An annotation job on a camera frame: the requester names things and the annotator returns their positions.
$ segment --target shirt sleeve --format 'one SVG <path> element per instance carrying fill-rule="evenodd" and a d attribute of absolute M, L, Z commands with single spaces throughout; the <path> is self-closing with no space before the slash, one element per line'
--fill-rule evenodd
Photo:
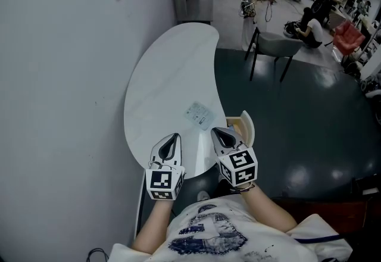
<path fill-rule="evenodd" d="M 338 233 L 318 214 L 313 214 L 297 225 L 297 227 L 291 229 L 287 234 L 294 239 L 315 239 L 337 235 Z M 328 258 L 346 261 L 352 253 L 352 248 L 344 239 L 325 243 L 306 244 L 305 246 L 316 253 L 319 261 Z"/>
<path fill-rule="evenodd" d="M 151 257 L 150 254 L 128 248 L 122 244 L 114 244 L 108 262 L 143 262 Z"/>

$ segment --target chair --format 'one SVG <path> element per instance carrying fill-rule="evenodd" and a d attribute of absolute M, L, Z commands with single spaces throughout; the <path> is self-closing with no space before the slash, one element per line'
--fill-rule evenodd
<path fill-rule="evenodd" d="M 254 144 L 255 129 L 248 112 L 243 111 L 240 117 L 226 117 L 227 125 L 232 125 L 234 130 L 240 134 L 246 145 L 251 148 Z"/>
<path fill-rule="evenodd" d="M 288 62 L 283 71 L 282 76 L 280 77 L 280 82 L 283 81 L 287 70 L 292 61 L 292 57 L 299 51 L 303 42 L 301 40 L 284 38 L 281 35 L 277 35 L 275 33 L 264 32 L 260 33 L 258 28 L 255 29 L 254 34 L 252 35 L 252 39 L 250 41 L 249 48 L 245 55 L 245 61 L 249 57 L 250 49 L 252 44 L 255 41 L 255 38 L 258 36 L 255 42 L 255 52 L 254 52 L 254 60 L 252 62 L 250 81 L 252 80 L 255 68 L 255 62 L 257 60 L 257 55 L 269 55 L 271 57 L 275 57 L 274 62 L 276 62 L 280 57 L 288 57 Z"/>
<path fill-rule="evenodd" d="M 335 36 L 333 37 L 333 44 L 340 50 L 344 57 L 349 56 L 354 50 L 361 45 L 365 36 L 347 20 L 335 29 Z"/>

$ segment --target bracelet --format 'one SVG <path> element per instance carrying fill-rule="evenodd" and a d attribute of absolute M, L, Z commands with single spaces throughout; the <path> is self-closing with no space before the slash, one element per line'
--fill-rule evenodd
<path fill-rule="evenodd" d="M 250 189 L 252 189 L 254 187 L 255 187 L 255 185 L 251 181 L 250 185 L 247 186 L 246 188 L 241 189 L 241 188 L 238 188 L 238 187 L 233 187 L 233 189 L 230 189 L 230 191 L 231 191 L 231 193 L 238 194 L 238 193 L 241 193 L 241 192 L 248 192 Z"/>

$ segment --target person's left arm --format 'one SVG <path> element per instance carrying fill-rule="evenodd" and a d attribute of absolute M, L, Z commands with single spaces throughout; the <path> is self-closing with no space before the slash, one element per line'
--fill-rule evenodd
<path fill-rule="evenodd" d="M 132 244 L 132 249 L 152 255 L 164 243 L 172 206 L 173 201 L 156 201 L 147 222 Z"/>
<path fill-rule="evenodd" d="M 311 27 L 310 27 L 310 26 L 307 26 L 307 29 L 306 29 L 305 32 L 303 32 L 303 31 L 300 30 L 299 28 L 296 28 L 296 32 L 299 33 L 299 34 L 301 34 L 301 35 L 303 35 L 303 37 L 306 38 L 306 37 L 310 34 L 310 32 L 311 32 Z"/>

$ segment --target gray chair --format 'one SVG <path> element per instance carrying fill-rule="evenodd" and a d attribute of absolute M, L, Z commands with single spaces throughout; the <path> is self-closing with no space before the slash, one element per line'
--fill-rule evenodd
<path fill-rule="evenodd" d="M 275 33 L 263 32 L 260 33 L 258 28 L 255 29 L 254 34 L 252 35 L 252 39 L 250 41 L 249 48 L 245 55 L 245 61 L 248 59 L 250 54 L 250 49 L 252 44 L 255 41 L 255 52 L 254 52 L 254 60 L 252 62 L 250 81 L 252 80 L 252 76 L 254 74 L 255 62 L 257 60 L 257 55 L 269 55 L 271 57 L 275 57 L 274 62 L 276 62 L 280 57 L 288 57 L 288 62 L 283 71 L 282 76 L 280 77 L 280 82 L 283 81 L 285 75 L 287 73 L 288 67 L 292 61 L 292 57 L 299 51 L 303 42 L 301 40 L 289 39 L 285 38 L 281 35 L 277 35 Z"/>

